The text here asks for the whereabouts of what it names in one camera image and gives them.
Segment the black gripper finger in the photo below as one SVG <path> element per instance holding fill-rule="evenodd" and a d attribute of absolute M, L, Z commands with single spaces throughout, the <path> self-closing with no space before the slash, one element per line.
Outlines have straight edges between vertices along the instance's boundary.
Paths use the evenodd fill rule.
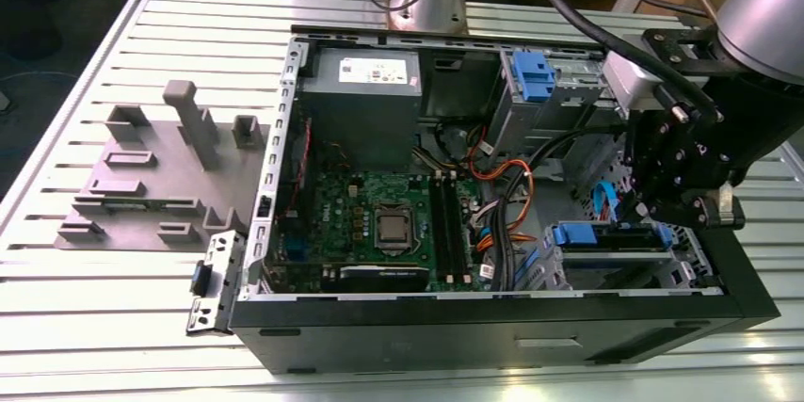
<path fill-rule="evenodd" d="M 685 201 L 683 190 L 675 185 L 673 174 L 659 165 L 646 175 L 646 206 L 654 220 L 685 227 L 695 225 L 698 210 Z"/>
<path fill-rule="evenodd" d="M 633 168 L 633 195 L 627 219 L 631 221 L 647 216 L 647 207 L 641 208 L 641 204 L 647 204 L 658 190 L 657 173 L 665 139 L 665 113 L 659 110 L 633 111 L 627 138 Z"/>

